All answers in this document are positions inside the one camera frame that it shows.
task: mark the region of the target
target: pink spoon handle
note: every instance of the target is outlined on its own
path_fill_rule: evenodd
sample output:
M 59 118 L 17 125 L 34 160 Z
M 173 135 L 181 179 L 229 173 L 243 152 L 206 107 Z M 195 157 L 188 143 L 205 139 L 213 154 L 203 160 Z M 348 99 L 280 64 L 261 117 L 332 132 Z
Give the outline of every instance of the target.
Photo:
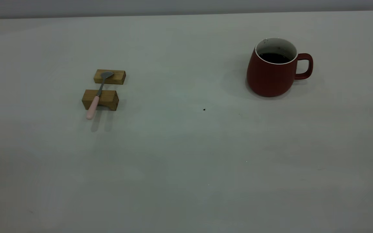
M 99 96 L 95 96 L 95 98 L 93 99 L 93 102 L 90 105 L 89 110 L 87 111 L 87 115 L 86 115 L 87 120 L 91 120 L 94 118 L 96 107 L 97 107 L 97 104 L 99 103 L 99 99 L 100 99 Z

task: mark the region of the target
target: gray wall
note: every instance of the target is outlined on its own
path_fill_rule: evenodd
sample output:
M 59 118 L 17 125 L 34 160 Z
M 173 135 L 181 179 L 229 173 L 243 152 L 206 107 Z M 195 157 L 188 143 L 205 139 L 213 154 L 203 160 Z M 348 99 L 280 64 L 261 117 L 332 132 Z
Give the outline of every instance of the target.
M 370 9 L 373 0 L 0 0 L 0 18 Z

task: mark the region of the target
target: spoon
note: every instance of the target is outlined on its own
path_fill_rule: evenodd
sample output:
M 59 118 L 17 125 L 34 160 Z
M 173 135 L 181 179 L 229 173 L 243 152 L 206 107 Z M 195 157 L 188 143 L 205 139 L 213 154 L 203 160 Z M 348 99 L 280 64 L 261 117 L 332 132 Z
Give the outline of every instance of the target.
M 87 115 L 86 115 L 87 120 L 91 120 L 91 119 L 94 118 L 96 107 L 97 107 L 97 104 L 99 103 L 100 95 L 102 94 L 103 84 L 105 84 L 105 80 L 107 78 L 109 78 L 113 75 L 114 75 L 113 72 L 103 72 L 102 73 L 102 75 L 101 75 L 101 77 L 103 79 L 102 85 L 100 86 L 99 91 L 97 92 L 95 98 L 93 99 L 92 104 L 89 107 L 89 110 L 87 111 Z

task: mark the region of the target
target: mug rim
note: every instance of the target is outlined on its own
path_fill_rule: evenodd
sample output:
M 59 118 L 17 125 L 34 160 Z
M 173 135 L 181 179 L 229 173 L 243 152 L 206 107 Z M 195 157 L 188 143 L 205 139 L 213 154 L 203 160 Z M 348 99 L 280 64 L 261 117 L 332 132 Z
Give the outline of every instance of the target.
M 296 50 L 296 55 L 295 55 L 295 57 L 294 57 L 291 61 L 286 62 L 286 63 L 272 63 L 272 62 L 266 61 L 265 59 L 262 59 L 262 58 L 260 57 L 259 53 L 257 52 L 257 46 L 258 46 L 260 43 L 262 43 L 264 40 L 267 40 L 267 39 L 280 39 L 280 40 L 287 41 L 287 42 L 290 43 L 290 44 L 294 47 L 294 49 Z M 290 42 L 290 41 L 288 41 L 288 40 L 286 40 L 286 39 L 280 38 L 280 37 L 268 37 L 268 38 L 265 38 L 265 39 L 261 40 L 261 41 L 260 41 L 259 43 L 257 43 L 256 46 L 254 47 L 254 52 L 255 52 L 256 55 L 259 57 L 259 59 L 261 59 L 263 62 L 267 62 L 267 63 L 272 64 L 272 65 L 287 65 L 287 64 L 290 64 L 290 63 L 294 62 L 294 60 L 296 60 L 297 56 L 299 55 L 299 53 L 297 52 L 297 48 L 296 48 L 296 46 L 294 46 L 294 44 L 293 44 L 292 42 Z

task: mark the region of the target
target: wooden block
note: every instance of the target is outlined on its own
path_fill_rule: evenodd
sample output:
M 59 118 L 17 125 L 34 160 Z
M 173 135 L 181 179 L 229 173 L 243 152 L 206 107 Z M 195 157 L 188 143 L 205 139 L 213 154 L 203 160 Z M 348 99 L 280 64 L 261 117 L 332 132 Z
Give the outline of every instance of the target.
M 83 95 L 83 105 L 86 110 L 89 110 L 93 99 L 95 98 L 98 90 L 86 90 Z M 116 111 L 119 98 L 117 97 L 116 91 L 103 90 L 100 95 L 99 105 L 108 107 L 111 111 Z
M 111 76 L 110 78 L 107 78 L 105 80 L 105 83 L 107 84 L 123 84 L 123 82 L 125 81 L 125 78 L 126 78 L 126 72 L 125 71 L 113 71 L 113 70 L 97 70 L 96 74 L 95 74 L 95 83 L 102 83 L 103 79 L 101 77 L 101 74 L 103 72 L 107 72 L 107 71 L 110 71 L 110 72 L 113 72 L 113 76 Z

